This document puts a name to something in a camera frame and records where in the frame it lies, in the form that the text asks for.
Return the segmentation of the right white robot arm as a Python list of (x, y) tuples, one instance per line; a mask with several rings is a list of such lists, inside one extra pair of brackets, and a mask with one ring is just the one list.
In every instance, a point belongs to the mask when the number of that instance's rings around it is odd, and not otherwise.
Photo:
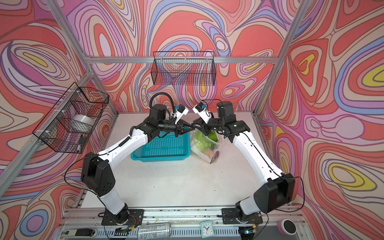
[(217, 103), (217, 110), (216, 118), (204, 103), (199, 102), (193, 107), (193, 111), (200, 117), (193, 121), (193, 125), (198, 126), (206, 136), (215, 131), (229, 139), (241, 151), (256, 173), (260, 187), (252, 196), (237, 203), (240, 213), (267, 214), (291, 202), (296, 184), (295, 177), (292, 174), (285, 174), (267, 156), (255, 140), (250, 127), (243, 120), (237, 120), (231, 102)]

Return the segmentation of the clear zip top bag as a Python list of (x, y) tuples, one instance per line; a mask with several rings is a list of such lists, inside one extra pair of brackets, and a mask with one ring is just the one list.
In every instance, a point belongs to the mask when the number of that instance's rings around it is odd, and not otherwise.
[(218, 134), (210, 131), (206, 136), (199, 130), (191, 133), (191, 152), (208, 164), (213, 164), (220, 156), (221, 143)]

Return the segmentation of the small teal alarm clock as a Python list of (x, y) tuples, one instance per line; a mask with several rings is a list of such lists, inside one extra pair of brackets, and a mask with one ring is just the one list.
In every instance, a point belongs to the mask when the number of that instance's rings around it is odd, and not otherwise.
[(204, 221), (200, 223), (201, 236), (203, 239), (215, 236), (214, 226), (212, 221)]

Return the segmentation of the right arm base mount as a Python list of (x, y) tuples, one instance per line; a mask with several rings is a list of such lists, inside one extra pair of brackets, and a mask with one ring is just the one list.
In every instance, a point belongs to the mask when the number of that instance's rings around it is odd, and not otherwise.
[(240, 203), (236, 203), (231, 208), (222, 208), (221, 213), (217, 217), (221, 218), (225, 225), (252, 224), (258, 226), (263, 223), (260, 212), (247, 215), (242, 211)]

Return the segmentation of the silver drink can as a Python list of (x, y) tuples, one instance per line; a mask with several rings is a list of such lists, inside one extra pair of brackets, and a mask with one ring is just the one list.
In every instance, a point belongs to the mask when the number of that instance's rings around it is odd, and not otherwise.
[(171, 236), (171, 224), (150, 224), (140, 226), (138, 232), (139, 240), (164, 240)]

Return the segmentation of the pink tape roll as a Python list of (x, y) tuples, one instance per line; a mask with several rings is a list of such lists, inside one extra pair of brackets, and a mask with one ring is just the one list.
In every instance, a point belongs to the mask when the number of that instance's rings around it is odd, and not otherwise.
[(277, 223), (277, 227), (279, 232), (284, 236), (294, 236), (297, 234), (297, 226), (292, 220), (281, 220)]

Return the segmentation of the teal plastic basket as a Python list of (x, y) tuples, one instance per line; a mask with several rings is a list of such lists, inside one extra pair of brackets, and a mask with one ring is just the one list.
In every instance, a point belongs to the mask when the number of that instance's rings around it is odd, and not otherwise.
[(141, 162), (182, 161), (191, 154), (190, 133), (175, 136), (174, 133), (161, 132), (149, 143), (136, 149), (131, 159)]

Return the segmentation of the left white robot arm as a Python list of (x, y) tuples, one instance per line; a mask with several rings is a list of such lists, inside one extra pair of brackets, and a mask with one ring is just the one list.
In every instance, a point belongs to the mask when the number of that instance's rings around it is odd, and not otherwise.
[(166, 117), (167, 107), (156, 104), (142, 123), (133, 126), (130, 133), (116, 144), (97, 153), (89, 153), (84, 158), (81, 181), (95, 192), (106, 210), (115, 218), (128, 218), (128, 207), (119, 196), (115, 184), (114, 169), (136, 149), (160, 136), (161, 132), (173, 133), (176, 137), (193, 130), (182, 120), (189, 110), (180, 105), (175, 107), (170, 118)]

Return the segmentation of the silver tape roll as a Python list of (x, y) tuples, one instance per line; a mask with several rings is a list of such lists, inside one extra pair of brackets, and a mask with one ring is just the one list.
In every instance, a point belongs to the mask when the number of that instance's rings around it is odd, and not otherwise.
[(76, 133), (90, 133), (93, 126), (94, 120), (85, 115), (74, 115), (70, 121), (70, 128)]

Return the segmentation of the purple red onion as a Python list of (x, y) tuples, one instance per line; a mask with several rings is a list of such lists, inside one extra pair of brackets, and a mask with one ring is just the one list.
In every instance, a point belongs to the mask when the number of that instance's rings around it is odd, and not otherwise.
[(220, 156), (220, 152), (216, 151), (212, 156), (212, 162), (215, 162)]

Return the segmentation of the green lettuce leaf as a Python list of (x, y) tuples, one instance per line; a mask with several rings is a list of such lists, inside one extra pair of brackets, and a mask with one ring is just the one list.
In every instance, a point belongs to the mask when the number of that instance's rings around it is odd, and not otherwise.
[(194, 141), (197, 148), (203, 152), (208, 149), (214, 148), (219, 142), (216, 132), (211, 131), (208, 136), (205, 136), (201, 131), (195, 131)]

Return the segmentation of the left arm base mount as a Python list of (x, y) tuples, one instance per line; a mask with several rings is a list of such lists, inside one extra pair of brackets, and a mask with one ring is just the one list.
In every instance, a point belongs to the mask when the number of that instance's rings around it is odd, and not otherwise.
[(130, 209), (125, 205), (123, 209), (112, 214), (107, 208), (103, 214), (103, 226), (131, 226), (137, 227), (142, 224), (144, 217), (144, 209)]

